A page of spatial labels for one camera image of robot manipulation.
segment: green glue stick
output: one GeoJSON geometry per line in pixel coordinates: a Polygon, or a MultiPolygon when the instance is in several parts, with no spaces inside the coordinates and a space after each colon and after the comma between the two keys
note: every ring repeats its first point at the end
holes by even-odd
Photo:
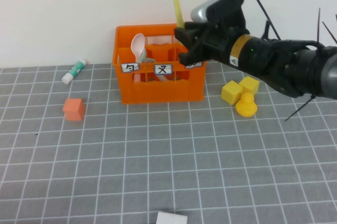
{"type": "Polygon", "coordinates": [[[87,64],[87,61],[82,59],[76,63],[72,69],[62,77],[62,82],[65,84],[69,84],[77,75],[78,73],[84,69],[84,66],[87,64]]]}

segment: warning sticker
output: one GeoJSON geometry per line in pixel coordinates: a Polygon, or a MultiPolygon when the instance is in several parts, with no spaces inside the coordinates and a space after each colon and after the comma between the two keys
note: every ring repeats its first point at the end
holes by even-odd
{"type": "Polygon", "coordinates": [[[185,66],[185,68],[192,69],[194,67],[201,67],[201,66],[202,66],[202,62],[195,62],[195,63],[192,63],[192,64],[190,64],[188,66],[185,66]]]}
{"type": "Polygon", "coordinates": [[[240,57],[242,48],[247,43],[247,41],[249,41],[251,38],[252,36],[244,34],[236,40],[231,50],[230,61],[229,61],[231,65],[234,65],[236,67],[239,66],[239,57],[240,57]]]}
{"type": "Polygon", "coordinates": [[[239,59],[233,56],[230,56],[230,64],[238,67],[239,66],[239,59]]]}
{"type": "Polygon", "coordinates": [[[172,74],[172,65],[171,64],[157,64],[154,65],[154,73],[157,75],[169,75],[172,74]]]}
{"type": "Polygon", "coordinates": [[[139,63],[124,63],[122,64],[123,73],[129,73],[139,70],[139,63]]]}

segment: orange plastic crate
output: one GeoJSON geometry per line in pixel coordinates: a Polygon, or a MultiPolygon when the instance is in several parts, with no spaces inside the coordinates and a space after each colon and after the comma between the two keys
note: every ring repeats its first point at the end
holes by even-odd
{"type": "Polygon", "coordinates": [[[204,99],[206,63],[186,68],[179,63],[178,55],[186,48],[174,37],[176,24],[119,26],[116,29],[112,64],[115,67],[123,104],[201,101],[204,99]],[[125,73],[128,63],[135,63],[131,51],[133,37],[142,33],[146,37],[147,58],[156,63],[139,63],[139,70],[125,73]],[[155,66],[172,66],[172,74],[165,75],[168,81],[160,81],[155,66]],[[134,74],[141,75],[134,82],[134,74]]]}

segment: white plastic spoon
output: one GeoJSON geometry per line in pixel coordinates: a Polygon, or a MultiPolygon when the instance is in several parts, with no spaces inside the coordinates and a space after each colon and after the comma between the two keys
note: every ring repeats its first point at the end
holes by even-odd
{"type": "MultiPolygon", "coordinates": [[[[142,33],[138,33],[134,36],[131,42],[131,51],[135,55],[136,63],[141,63],[142,59],[146,58],[146,49],[145,49],[145,36],[142,33]]],[[[135,74],[133,78],[134,82],[141,81],[141,75],[135,74]]]]}

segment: yellow rubber duck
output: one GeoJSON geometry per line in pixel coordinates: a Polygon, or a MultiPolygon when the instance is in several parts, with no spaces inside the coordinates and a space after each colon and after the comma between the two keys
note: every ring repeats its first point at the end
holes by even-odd
{"type": "Polygon", "coordinates": [[[254,95],[246,92],[241,95],[241,99],[235,106],[236,111],[243,117],[251,117],[257,112],[257,105],[254,102],[254,95]]]}

